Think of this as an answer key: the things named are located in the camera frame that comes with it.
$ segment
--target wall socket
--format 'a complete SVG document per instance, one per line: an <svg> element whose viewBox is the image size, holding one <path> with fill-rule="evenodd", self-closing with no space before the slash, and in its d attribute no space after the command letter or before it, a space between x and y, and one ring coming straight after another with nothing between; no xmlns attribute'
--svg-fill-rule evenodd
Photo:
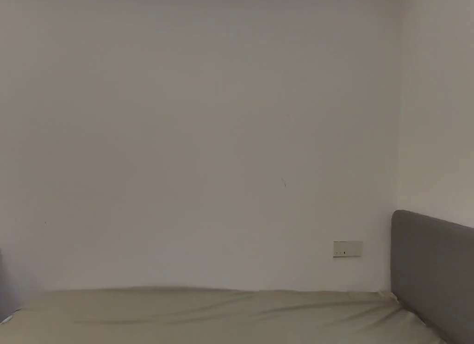
<svg viewBox="0 0 474 344"><path fill-rule="evenodd" d="M363 242L334 242L333 258L361 257Z"/></svg>

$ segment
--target bed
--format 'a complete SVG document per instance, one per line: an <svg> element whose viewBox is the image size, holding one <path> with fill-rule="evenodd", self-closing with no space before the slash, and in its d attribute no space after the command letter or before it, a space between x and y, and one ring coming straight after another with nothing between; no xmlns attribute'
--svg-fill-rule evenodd
<svg viewBox="0 0 474 344"><path fill-rule="evenodd" d="M393 293L55 291L0 325L0 343L472 344L473 250L474 229L397 211Z"/></svg>

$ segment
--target beige bed sheet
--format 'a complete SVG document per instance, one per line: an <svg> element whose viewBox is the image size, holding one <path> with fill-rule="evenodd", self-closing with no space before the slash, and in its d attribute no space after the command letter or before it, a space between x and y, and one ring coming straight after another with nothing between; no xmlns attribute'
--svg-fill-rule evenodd
<svg viewBox="0 0 474 344"><path fill-rule="evenodd" d="M140 288L45 293L0 344L441 344L378 293Z"/></svg>

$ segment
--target white wall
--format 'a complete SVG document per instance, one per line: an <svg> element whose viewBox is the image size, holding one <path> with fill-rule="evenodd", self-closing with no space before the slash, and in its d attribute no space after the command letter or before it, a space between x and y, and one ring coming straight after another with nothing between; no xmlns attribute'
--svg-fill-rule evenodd
<svg viewBox="0 0 474 344"><path fill-rule="evenodd" d="M474 226L474 0L406 0L398 206Z"/></svg>
<svg viewBox="0 0 474 344"><path fill-rule="evenodd" d="M0 0L0 247L20 300L387 288L400 4ZM362 259L332 259L346 239Z"/></svg>

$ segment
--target upholstered headboard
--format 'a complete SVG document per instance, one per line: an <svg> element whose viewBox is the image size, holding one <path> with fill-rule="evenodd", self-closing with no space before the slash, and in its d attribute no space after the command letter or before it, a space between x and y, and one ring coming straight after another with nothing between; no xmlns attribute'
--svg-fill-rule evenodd
<svg viewBox="0 0 474 344"><path fill-rule="evenodd" d="M452 344L474 343L474 228L409 211L392 218L392 291Z"/></svg>

